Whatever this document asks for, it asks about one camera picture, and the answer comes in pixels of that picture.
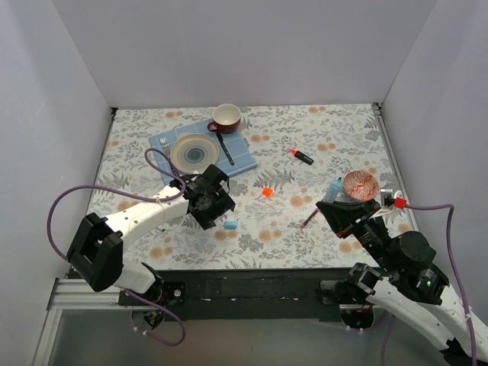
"blue placemat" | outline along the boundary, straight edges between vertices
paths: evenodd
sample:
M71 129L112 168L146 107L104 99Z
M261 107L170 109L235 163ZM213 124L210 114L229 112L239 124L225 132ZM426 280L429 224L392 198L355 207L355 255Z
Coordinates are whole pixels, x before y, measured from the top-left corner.
M226 157L225 152L220 145L219 140L215 133L210 132L207 129L207 125L212 120L203 120L201 122L197 122L196 124L189 124L187 126L178 127L174 130L166 131L160 133L159 135L155 135L149 138L149 143L152 147L157 149L163 150L161 145L161 139L166 138L168 141L169 146L172 148L175 145L176 139L180 133L202 133L203 135L210 136L212 139L215 140L217 145L219 146L219 161L217 162L216 166L220 168L224 173L226 173L229 177L235 177L236 175L245 172L246 170L250 170L258 166L256 160L252 157L242 135L239 131L235 131L232 133L223 133L223 141L229 150L230 155L232 156L235 165L230 165L229 160ZM161 169L170 172L171 169L169 167L168 162L166 162L165 158L161 155L155 153L156 162L158 167ZM161 174L162 180L168 184L172 179L167 177L166 175Z

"pen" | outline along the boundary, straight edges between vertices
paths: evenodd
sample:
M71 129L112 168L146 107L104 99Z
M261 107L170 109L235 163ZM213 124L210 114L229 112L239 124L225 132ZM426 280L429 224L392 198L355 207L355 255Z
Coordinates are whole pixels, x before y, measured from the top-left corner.
M314 211L314 212L312 212L312 214L311 214L310 216L308 216L308 219L306 219L306 220L305 220L305 221L302 223L302 225L300 226L300 228L301 228L301 229L303 229L303 228L304 228L304 227L305 227L305 226L308 224L308 222L309 222L310 220L312 220L312 219L313 219L313 217L314 217L315 215L317 215L317 212L319 212L319 209L318 209L318 208L316 208L316 209L315 209L315 211Z
M309 156L306 156L304 153L301 151L298 151L296 149L290 149L291 153L295 155L296 158L300 159L302 162L307 163L308 165L313 164L313 159L310 158Z
M322 199L322 202L328 202L332 203L337 197L337 194L341 191L342 189L342 178L337 178L335 181L332 182L332 184L329 186L329 189L327 190L326 196ZM308 218L301 224L300 228L303 229L309 222L310 220L313 219L315 215L319 212L319 209L316 208L314 212Z

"red cap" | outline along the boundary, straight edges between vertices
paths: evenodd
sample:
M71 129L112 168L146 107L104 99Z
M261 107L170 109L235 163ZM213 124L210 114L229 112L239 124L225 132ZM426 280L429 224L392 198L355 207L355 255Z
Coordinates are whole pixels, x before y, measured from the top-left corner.
M406 206L406 199L398 197L395 200L395 203L393 205L395 207L398 207L398 208L405 208L405 206Z
M264 187L262 193L264 196L271 197L273 195L273 190L269 187Z

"blue eraser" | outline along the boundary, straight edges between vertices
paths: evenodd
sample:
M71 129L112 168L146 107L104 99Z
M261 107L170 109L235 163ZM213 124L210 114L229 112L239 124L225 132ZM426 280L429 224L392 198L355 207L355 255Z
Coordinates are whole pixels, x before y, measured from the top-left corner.
M223 223L224 229L237 229L237 221L225 221Z

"red patterned bowl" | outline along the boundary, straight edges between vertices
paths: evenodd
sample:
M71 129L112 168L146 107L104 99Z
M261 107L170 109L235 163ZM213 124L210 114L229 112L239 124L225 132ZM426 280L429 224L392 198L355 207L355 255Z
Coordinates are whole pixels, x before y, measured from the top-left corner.
M345 191L356 200L368 201L380 192L380 185L376 178L364 170L348 173L342 185Z

